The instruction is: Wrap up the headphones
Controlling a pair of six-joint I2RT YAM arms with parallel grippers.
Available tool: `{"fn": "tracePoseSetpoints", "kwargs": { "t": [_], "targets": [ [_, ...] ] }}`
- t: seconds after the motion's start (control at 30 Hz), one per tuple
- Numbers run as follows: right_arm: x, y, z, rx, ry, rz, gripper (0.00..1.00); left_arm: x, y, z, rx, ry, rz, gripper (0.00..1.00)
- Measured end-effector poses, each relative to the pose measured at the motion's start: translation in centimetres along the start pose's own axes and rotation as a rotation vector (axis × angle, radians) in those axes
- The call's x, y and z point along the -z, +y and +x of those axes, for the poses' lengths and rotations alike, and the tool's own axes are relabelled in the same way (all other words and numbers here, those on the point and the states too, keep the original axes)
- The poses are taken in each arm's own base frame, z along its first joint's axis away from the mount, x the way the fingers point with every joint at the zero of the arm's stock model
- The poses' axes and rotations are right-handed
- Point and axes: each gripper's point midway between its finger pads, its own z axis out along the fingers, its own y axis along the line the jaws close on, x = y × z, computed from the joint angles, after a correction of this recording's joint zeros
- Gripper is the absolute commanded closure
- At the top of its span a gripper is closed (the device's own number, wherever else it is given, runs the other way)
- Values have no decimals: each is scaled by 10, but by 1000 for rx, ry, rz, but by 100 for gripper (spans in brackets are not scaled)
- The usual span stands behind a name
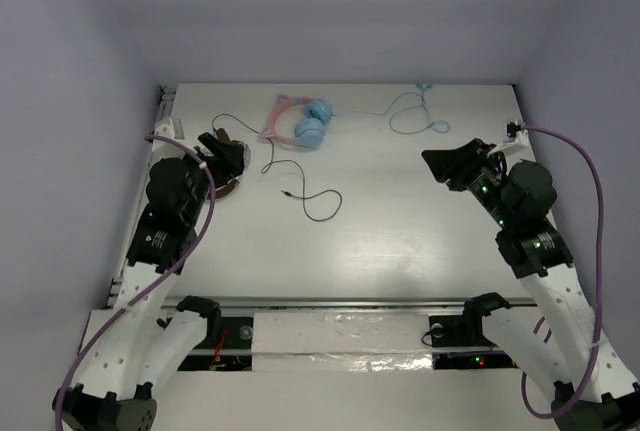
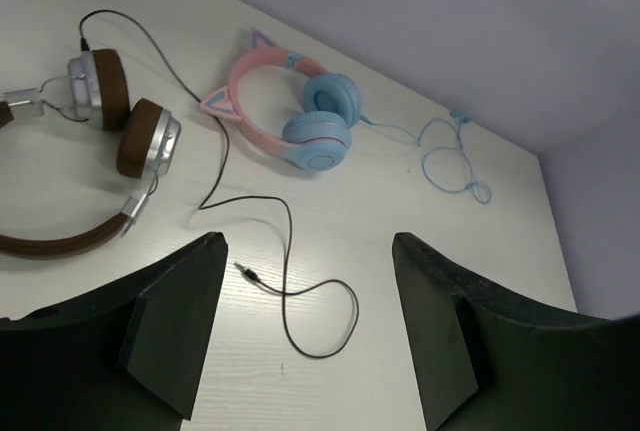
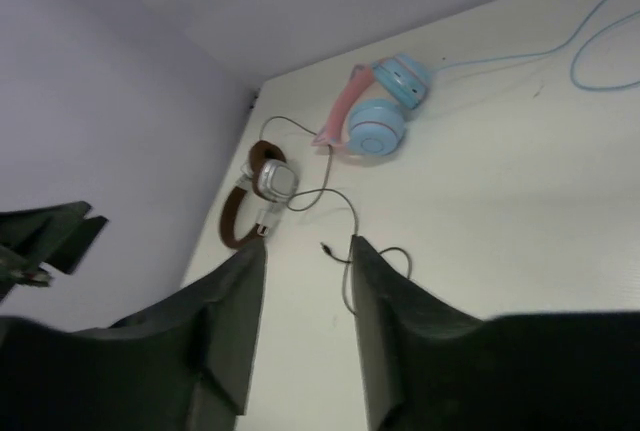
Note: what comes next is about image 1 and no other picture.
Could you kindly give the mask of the brown silver headphones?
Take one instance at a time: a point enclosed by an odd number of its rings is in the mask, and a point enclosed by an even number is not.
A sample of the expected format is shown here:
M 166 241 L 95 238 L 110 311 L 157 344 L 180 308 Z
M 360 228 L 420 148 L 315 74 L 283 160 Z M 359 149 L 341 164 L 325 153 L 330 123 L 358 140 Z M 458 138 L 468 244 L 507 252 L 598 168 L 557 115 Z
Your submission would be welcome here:
M 215 197 L 224 198 L 231 194 L 240 184 L 243 173 L 248 168 L 251 151 L 248 145 L 240 140 L 231 139 L 224 128 L 214 130 L 216 140 Z

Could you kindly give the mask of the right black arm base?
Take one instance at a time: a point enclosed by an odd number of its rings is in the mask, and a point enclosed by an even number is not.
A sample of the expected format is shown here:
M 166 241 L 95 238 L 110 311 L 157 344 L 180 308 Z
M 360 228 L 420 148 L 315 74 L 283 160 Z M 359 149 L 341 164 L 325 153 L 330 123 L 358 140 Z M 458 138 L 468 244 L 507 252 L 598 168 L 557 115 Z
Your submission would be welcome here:
M 498 293 L 467 300 L 460 314 L 429 318 L 421 342 L 433 351 L 435 370 L 514 368 L 511 358 L 483 334 L 482 319 L 511 304 Z

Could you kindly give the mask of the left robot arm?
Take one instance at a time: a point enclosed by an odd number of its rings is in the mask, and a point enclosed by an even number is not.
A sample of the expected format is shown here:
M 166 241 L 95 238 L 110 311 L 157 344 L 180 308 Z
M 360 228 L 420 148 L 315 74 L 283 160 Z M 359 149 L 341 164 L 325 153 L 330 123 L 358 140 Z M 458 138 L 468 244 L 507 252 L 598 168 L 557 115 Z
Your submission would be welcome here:
M 111 315 L 80 349 L 56 392 L 58 430 L 148 430 L 157 397 L 188 354 L 222 333 L 218 302 L 189 295 L 169 318 L 166 297 L 211 224 L 215 202 L 237 186 L 248 147 L 225 131 L 199 146 L 147 136 L 159 160 L 149 170 L 147 204 L 125 255 Z

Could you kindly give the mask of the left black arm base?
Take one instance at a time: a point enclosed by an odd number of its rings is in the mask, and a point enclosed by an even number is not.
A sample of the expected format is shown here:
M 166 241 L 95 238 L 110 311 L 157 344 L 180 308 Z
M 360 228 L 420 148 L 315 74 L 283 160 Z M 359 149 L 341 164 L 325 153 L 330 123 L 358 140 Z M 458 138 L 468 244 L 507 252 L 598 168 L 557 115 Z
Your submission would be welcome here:
M 218 302 L 187 296 L 177 311 L 194 312 L 204 320 L 204 339 L 189 352 L 179 371 L 250 371 L 254 319 L 225 316 Z

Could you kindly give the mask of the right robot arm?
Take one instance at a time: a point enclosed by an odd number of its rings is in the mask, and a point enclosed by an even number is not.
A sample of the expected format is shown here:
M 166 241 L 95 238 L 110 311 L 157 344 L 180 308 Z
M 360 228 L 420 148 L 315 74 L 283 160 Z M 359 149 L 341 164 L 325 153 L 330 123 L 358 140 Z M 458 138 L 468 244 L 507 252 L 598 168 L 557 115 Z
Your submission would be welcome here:
M 460 329 L 470 342 L 489 342 L 521 369 L 549 402 L 537 418 L 560 430 L 632 430 L 639 425 L 639 380 L 620 361 L 602 330 L 602 309 L 581 288 L 574 258 L 548 218 L 557 199 L 550 172 L 520 160 L 506 165 L 504 146 L 474 139 L 421 157 L 434 179 L 470 192 L 499 226 L 500 255 L 542 314 L 555 343 L 520 323 L 498 293 L 467 300 Z

